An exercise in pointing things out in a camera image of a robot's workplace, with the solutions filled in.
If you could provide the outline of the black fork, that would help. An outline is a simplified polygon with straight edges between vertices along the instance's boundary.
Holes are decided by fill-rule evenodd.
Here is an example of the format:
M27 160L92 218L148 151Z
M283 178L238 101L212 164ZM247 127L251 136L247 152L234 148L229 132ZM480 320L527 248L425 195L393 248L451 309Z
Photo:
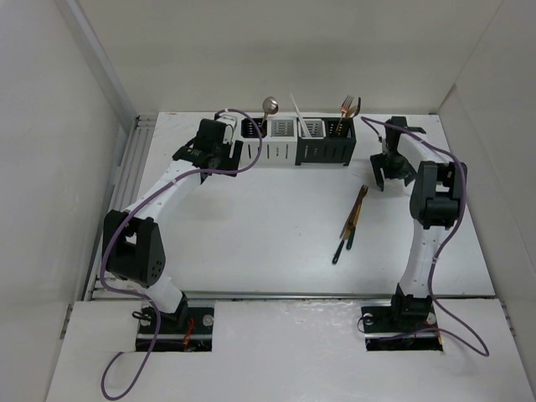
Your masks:
M362 98L359 97L357 101L357 105L355 106L355 111L353 113L353 117L357 116L359 112L361 111L361 105L362 105Z

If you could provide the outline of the gold fork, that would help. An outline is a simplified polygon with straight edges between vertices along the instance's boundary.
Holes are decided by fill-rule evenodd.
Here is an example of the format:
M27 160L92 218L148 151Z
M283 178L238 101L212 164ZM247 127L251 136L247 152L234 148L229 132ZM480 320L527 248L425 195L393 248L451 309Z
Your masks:
M355 106L357 105L357 103L353 106L351 106L348 111L346 112L346 114L344 115L344 120L345 121L349 121L351 119L353 119L353 113L355 111Z

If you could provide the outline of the silver spoon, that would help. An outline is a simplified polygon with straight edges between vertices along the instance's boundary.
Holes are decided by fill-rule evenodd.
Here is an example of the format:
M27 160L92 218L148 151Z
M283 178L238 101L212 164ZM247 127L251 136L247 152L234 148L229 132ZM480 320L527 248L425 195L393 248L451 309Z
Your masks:
M269 111L271 110L271 107L274 105L278 105L278 102L274 96L268 96L266 97L262 102L262 110L263 110L263 117L260 123L260 130L263 136L266 135L267 131L267 120L269 116L273 116L269 114Z

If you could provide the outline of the white chopstick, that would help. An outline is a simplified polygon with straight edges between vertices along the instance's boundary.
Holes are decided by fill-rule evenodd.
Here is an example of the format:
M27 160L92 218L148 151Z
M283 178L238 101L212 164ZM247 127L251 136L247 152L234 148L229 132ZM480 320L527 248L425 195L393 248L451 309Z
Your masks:
M296 112L296 116L298 118L298 121L300 122L302 132L303 132L303 136L307 137L307 138L311 138L312 137L311 133L310 133L308 127L307 127L307 124L306 124L306 122L305 122L305 120L304 120L304 118L303 118L303 116L301 114L301 111L299 110L299 107L298 107L298 105L296 103L296 100L295 100L295 98L294 98L292 93L290 93L290 99L291 99L291 102L293 104L294 110Z

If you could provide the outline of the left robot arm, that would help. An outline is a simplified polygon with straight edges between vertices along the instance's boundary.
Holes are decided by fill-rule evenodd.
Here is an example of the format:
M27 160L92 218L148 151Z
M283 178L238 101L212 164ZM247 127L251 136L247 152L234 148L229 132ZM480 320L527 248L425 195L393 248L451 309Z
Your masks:
M152 300L160 311L158 321L169 332L182 330L188 313L180 306L183 293L164 273L160 226L210 174L236 174L243 146L234 139L237 124L229 114L202 119L196 136L173 154L152 187L126 210L105 216L101 270L136 284L135 291L123 293Z

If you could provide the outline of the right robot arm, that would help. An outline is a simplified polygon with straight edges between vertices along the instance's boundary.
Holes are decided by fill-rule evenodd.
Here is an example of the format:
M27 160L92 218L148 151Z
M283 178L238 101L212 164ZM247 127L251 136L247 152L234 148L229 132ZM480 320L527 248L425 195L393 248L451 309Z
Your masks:
M426 134L407 125L402 116L382 123L382 152L370 157L374 179L412 185L410 216L414 222L410 255L388 309L389 323L408 329L418 311L430 307L430 282L442 250L459 229L466 208L466 165L451 152L431 145Z

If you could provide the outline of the small copper fork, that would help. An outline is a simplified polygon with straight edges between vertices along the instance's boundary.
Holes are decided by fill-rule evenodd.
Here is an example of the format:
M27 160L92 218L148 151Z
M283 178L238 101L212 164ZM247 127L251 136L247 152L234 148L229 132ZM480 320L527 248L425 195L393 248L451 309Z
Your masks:
M367 195L368 190L369 190L369 186L368 186L368 185L365 185L365 186L366 186L366 193L364 194L363 199L365 198L365 196ZM352 225L353 227L356 227L356 226L357 226L358 216L359 216L359 213L360 213L362 204L363 204L363 200L362 200L362 203L358 206L357 213L356 213L356 215L355 215L355 217L354 217L354 219L353 219L353 222L351 223L351 225Z

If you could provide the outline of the white utensil caddy frame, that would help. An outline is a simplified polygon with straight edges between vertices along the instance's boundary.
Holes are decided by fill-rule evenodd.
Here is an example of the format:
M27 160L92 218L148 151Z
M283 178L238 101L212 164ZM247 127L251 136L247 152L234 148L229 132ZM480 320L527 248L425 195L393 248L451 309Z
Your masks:
M249 165L257 156L259 138L239 139L244 143L240 165ZM297 123L293 118L271 117L267 120L267 134L263 137L261 155L256 166L294 166L297 151Z

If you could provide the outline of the black utensil caddy frame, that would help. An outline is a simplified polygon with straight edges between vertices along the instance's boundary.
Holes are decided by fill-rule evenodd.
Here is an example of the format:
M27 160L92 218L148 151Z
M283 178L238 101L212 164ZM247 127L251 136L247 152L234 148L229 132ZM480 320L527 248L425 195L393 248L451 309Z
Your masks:
M321 117L313 119L322 119L335 117ZM298 134L296 165L300 166L303 163L336 163L348 166L354 149L357 144L355 127L353 123L353 137L335 139L326 137L321 140L301 139Z

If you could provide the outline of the aluminium rail left side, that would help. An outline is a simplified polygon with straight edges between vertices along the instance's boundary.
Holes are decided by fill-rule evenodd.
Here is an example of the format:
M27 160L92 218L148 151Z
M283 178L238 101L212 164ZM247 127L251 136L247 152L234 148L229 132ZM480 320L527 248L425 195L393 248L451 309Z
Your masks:
M115 159L112 163L103 207L100 213L90 265L85 278L81 301L93 299L93 290L99 279L101 266L104 218L111 209L121 210L137 199L142 174L157 122L157 115L139 115L131 124L130 131L120 131Z

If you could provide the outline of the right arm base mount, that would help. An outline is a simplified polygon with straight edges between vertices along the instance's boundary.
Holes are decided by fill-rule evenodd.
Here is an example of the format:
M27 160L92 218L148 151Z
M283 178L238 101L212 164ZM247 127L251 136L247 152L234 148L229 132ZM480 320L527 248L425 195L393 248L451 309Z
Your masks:
M435 319L430 296L415 298L396 292L389 302L363 304L359 321L369 352L441 352Z

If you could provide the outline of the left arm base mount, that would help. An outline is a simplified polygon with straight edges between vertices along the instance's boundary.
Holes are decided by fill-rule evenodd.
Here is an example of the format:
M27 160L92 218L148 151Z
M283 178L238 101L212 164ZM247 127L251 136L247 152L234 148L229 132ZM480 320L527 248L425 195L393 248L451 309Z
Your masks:
M143 307L131 316L138 320L135 348L146 352L156 330L157 317L152 307ZM187 306L177 314L162 313L161 326L153 347L156 353L211 352L214 329L214 308L212 306Z

